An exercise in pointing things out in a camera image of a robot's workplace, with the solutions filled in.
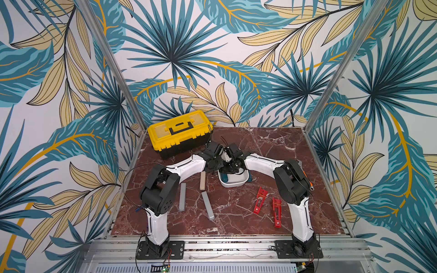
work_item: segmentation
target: wooden block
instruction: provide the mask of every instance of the wooden block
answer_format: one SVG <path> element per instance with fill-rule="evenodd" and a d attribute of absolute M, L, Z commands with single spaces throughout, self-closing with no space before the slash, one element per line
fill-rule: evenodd
<path fill-rule="evenodd" d="M 206 173 L 201 172 L 200 173 L 200 190 L 205 190 L 205 179 L 206 179 Z"/>

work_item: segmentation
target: black mounting plate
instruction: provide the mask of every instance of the black mounting plate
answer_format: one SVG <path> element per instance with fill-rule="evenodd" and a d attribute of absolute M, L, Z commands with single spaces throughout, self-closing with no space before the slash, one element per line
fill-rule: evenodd
<path fill-rule="evenodd" d="M 184 247 L 185 241 L 170 241 L 168 247 L 171 249 L 170 260 L 182 260 L 184 257 Z M 147 245 L 147 241 L 142 241 L 138 244 L 138 251 L 136 254 L 137 260 L 159 260 L 166 259 L 170 253 L 170 249 L 164 255 L 164 257 L 159 257 L 157 253 L 151 251 Z"/>
<path fill-rule="evenodd" d="M 314 255 L 315 259 L 323 258 L 322 249 L 319 248 L 319 243 L 312 244 L 309 250 L 303 256 L 297 256 L 294 250 L 293 240 L 277 240 L 274 241 L 278 259 L 312 259 Z"/>

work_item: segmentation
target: toolbox handle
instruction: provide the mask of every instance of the toolbox handle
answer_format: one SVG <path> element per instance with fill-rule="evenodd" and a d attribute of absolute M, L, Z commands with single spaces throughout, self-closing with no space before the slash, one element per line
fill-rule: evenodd
<path fill-rule="evenodd" d="M 169 131 L 170 131 L 170 133 L 171 133 L 172 135 L 175 135 L 175 134 L 177 134 L 177 133 L 180 133 L 180 132 L 183 132 L 183 131 L 189 130 L 189 129 L 191 129 L 191 128 L 194 128 L 194 126 L 193 126 L 193 124 L 191 123 L 191 121 L 189 121 L 189 122 L 188 122 L 188 127 L 184 128 L 184 129 L 180 129 L 180 130 L 178 130 L 178 131 L 173 131 L 173 128 L 170 128 Z"/>

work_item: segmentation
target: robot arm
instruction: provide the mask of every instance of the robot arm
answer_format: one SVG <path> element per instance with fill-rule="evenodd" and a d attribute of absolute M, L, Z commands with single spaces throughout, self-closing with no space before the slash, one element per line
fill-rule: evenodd
<path fill-rule="evenodd" d="M 227 160 L 222 159 L 226 153 Z M 296 160 L 274 160 L 255 153 L 243 153 L 235 144 L 223 148 L 216 142 L 179 163 L 155 165 L 140 192 L 142 205 L 149 215 L 149 247 L 159 257 L 168 249 L 167 215 L 173 206 L 180 182 L 201 171 L 239 173 L 247 169 L 275 179 L 280 196 L 287 202 L 293 221 L 293 239 L 305 253 L 316 241 L 308 211 L 308 190 L 312 187 Z"/>

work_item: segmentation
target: metal grille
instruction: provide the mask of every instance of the metal grille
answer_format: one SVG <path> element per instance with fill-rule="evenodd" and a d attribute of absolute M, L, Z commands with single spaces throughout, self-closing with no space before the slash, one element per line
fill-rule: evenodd
<path fill-rule="evenodd" d="M 149 273 L 150 264 L 138 263 L 141 273 Z M 132 263 L 102 263 L 95 273 L 137 273 Z M 170 272 L 177 273 L 297 273 L 294 263 L 171 263 Z"/>

